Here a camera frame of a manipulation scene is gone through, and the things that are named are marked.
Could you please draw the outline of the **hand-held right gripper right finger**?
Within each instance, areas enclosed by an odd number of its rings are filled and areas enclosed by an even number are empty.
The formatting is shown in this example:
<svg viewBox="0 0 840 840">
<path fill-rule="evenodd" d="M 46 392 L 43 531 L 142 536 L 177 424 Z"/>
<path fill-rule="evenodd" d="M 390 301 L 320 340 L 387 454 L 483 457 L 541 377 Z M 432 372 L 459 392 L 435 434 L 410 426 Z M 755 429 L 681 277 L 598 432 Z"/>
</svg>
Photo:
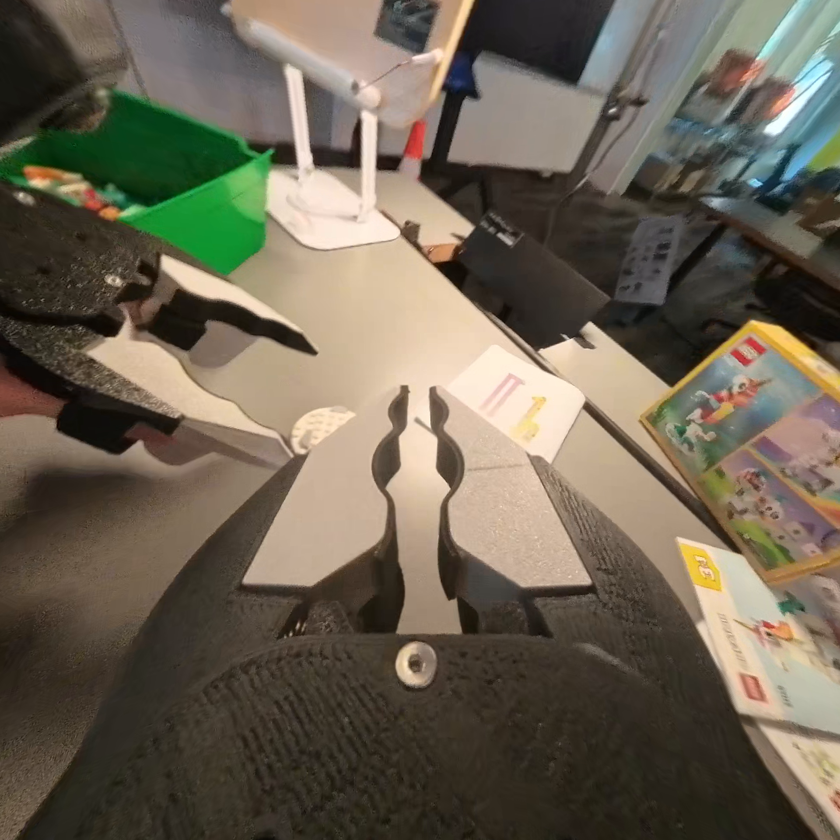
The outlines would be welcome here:
<svg viewBox="0 0 840 840">
<path fill-rule="evenodd" d="M 588 595 L 594 582 L 534 458 L 445 388 L 428 395 L 436 469 L 448 491 L 438 573 L 464 634 L 545 634 L 536 601 Z"/>
</svg>

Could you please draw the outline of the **white oval lego plate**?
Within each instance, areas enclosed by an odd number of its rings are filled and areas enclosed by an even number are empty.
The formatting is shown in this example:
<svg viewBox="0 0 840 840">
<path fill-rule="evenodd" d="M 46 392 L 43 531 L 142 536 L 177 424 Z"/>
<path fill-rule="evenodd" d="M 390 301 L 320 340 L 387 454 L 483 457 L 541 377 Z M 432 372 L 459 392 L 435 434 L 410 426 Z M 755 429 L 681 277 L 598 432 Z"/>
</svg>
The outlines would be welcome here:
<svg viewBox="0 0 840 840">
<path fill-rule="evenodd" d="M 325 406 L 301 416 L 292 426 L 289 447 L 294 455 L 306 455 L 324 439 L 355 417 L 345 406 Z"/>
</svg>

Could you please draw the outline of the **yellow lego box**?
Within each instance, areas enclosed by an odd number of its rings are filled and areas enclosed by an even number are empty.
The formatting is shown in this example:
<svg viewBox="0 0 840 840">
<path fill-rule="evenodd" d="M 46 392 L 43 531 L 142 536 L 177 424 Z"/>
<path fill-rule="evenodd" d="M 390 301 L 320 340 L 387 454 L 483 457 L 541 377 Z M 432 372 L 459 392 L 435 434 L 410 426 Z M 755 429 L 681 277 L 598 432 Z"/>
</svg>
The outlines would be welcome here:
<svg viewBox="0 0 840 840">
<path fill-rule="evenodd" d="M 750 321 L 640 417 L 769 582 L 839 564 L 839 373 Z"/>
</svg>

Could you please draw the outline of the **lego instruction booklet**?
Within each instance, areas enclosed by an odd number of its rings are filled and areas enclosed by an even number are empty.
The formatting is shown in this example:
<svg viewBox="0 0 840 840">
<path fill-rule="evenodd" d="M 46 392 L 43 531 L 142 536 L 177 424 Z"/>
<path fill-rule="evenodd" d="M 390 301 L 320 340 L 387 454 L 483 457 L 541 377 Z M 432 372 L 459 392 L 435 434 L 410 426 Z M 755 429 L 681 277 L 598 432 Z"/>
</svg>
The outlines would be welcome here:
<svg viewBox="0 0 840 840">
<path fill-rule="evenodd" d="M 740 554 L 676 543 L 735 708 L 837 736 L 838 579 L 811 574 L 773 586 Z"/>
<path fill-rule="evenodd" d="M 832 838 L 839 836 L 839 736 L 784 721 L 757 719 Z"/>
</svg>

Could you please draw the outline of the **white printed card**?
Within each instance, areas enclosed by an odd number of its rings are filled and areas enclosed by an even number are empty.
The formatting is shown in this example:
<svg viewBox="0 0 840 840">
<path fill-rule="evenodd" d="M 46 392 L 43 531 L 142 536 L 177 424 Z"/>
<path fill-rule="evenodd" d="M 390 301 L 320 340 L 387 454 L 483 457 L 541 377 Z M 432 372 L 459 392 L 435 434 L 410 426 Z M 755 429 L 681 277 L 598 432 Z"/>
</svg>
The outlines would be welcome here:
<svg viewBox="0 0 840 840">
<path fill-rule="evenodd" d="M 421 398 L 416 423 L 452 441 L 465 462 L 552 463 L 585 405 L 576 386 L 491 345 Z"/>
</svg>

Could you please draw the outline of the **white metal stand base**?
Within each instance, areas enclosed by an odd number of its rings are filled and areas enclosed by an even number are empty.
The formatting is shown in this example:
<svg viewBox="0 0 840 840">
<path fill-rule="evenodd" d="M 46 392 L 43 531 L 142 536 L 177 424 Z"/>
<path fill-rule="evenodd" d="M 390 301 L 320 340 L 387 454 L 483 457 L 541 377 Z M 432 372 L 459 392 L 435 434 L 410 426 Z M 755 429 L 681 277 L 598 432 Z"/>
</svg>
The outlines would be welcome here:
<svg viewBox="0 0 840 840">
<path fill-rule="evenodd" d="M 283 67 L 295 152 L 292 175 L 269 176 L 266 210 L 299 244 L 328 251 L 392 242 L 400 229 L 376 206 L 379 121 L 360 112 L 360 191 L 351 191 L 313 159 L 303 75 Z"/>
</svg>

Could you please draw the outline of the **brown clipboard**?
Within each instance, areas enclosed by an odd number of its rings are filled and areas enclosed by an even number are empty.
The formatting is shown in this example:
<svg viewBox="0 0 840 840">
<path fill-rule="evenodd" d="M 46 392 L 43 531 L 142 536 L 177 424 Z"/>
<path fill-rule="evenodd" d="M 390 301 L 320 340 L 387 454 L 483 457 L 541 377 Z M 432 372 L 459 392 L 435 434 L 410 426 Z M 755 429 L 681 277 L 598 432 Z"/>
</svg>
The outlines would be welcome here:
<svg viewBox="0 0 840 840">
<path fill-rule="evenodd" d="M 407 220 L 401 226 L 402 238 L 420 253 L 427 261 L 440 265 L 454 261 L 463 250 L 465 237 L 451 234 L 450 241 L 436 244 L 424 244 L 421 241 L 422 226 L 413 220 Z"/>
</svg>

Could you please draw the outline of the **black chair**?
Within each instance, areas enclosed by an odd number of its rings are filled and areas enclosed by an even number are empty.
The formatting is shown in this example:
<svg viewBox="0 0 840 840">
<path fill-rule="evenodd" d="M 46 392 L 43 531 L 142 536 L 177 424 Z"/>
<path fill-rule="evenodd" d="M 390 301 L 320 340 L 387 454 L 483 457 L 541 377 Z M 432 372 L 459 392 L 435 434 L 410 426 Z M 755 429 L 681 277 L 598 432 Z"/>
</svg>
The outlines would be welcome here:
<svg viewBox="0 0 840 840">
<path fill-rule="evenodd" d="M 458 263 L 499 300 L 506 323 L 535 350 L 572 340 L 611 302 L 609 295 L 494 211 L 465 238 Z"/>
</svg>

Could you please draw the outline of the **red cone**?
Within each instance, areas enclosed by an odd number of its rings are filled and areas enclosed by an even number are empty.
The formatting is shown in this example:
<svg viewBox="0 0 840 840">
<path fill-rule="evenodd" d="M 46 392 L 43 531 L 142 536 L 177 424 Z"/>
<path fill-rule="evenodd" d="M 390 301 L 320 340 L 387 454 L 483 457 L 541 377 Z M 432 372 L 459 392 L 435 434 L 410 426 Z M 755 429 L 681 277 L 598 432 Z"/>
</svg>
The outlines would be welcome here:
<svg viewBox="0 0 840 840">
<path fill-rule="evenodd" d="M 421 178 L 427 123 L 425 119 L 417 120 L 411 126 L 403 150 L 398 171 L 404 176 L 419 181 Z"/>
</svg>

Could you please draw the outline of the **printed paper sheet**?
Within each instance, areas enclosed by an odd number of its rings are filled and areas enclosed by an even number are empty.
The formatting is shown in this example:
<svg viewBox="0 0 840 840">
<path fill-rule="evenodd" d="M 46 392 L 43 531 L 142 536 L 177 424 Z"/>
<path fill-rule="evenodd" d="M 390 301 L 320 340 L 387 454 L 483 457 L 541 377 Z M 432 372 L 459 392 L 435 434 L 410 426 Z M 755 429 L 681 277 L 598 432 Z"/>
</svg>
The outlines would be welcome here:
<svg viewBox="0 0 840 840">
<path fill-rule="evenodd" d="M 642 217 L 619 269 L 614 300 L 658 308 L 665 303 L 686 216 Z"/>
</svg>

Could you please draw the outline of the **black sticker on board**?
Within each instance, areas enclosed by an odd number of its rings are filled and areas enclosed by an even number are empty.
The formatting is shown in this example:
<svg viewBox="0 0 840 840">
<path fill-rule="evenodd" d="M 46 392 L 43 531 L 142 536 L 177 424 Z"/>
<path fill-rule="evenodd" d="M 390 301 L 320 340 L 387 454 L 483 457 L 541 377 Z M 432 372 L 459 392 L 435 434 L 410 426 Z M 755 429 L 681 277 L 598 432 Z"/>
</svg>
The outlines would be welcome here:
<svg viewBox="0 0 840 840">
<path fill-rule="evenodd" d="M 383 1 L 374 36 L 412 55 L 423 54 L 438 12 L 435 1 Z"/>
</svg>

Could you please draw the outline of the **white cabinet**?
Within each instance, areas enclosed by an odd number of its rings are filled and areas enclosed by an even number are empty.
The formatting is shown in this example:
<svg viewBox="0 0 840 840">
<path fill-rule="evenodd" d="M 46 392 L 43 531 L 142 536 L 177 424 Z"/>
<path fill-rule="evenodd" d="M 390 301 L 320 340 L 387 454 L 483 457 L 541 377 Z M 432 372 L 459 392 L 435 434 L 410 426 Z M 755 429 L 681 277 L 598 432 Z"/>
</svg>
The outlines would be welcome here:
<svg viewBox="0 0 840 840">
<path fill-rule="evenodd" d="M 572 172 L 606 95 L 492 54 L 474 65 L 479 99 L 465 101 L 449 149 L 453 163 Z"/>
</svg>

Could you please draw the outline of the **black screen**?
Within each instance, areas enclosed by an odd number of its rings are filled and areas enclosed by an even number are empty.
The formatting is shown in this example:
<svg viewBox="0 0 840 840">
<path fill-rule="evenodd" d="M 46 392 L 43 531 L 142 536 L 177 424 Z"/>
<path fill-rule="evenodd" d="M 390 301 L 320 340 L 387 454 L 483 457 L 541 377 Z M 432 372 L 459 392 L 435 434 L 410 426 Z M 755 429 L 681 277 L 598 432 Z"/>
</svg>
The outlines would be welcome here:
<svg viewBox="0 0 840 840">
<path fill-rule="evenodd" d="M 476 1 L 458 50 L 484 51 L 558 81 L 580 79 L 614 1 Z"/>
</svg>

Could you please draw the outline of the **grey tripod stand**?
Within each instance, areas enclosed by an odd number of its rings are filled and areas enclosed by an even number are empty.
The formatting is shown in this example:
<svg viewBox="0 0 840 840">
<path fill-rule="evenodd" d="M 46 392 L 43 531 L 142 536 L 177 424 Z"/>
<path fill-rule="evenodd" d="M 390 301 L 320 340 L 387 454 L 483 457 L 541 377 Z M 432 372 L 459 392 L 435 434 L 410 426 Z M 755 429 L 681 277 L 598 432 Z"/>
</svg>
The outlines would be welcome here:
<svg viewBox="0 0 840 840">
<path fill-rule="evenodd" d="M 620 72 L 605 94 L 594 127 L 570 175 L 576 193 L 608 155 L 607 138 L 626 113 L 644 105 L 644 67 L 658 42 L 662 2 L 616 2 L 607 21 L 607 34 L 599 38 L 596 51 L 607 58 L 624 58 Z"/>
</svg>

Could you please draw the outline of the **shelf with colourful items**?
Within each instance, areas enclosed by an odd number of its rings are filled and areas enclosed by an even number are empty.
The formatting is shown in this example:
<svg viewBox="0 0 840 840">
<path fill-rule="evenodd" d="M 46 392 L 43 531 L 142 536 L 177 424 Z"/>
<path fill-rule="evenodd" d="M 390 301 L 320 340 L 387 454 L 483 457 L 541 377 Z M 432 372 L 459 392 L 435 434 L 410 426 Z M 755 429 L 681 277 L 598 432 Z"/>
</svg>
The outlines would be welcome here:
<svg viewBox="0 0 840 840">
<path fill-rule="evenodd" d="M 794 79 L 764 74 L 764 63 L 729 49 L 700 76 L 668 124 L 660 165 L 646 190 L 656 197 L 726 196 L 838 73 L 838 34 L 828 38 Z"/>
</svg>

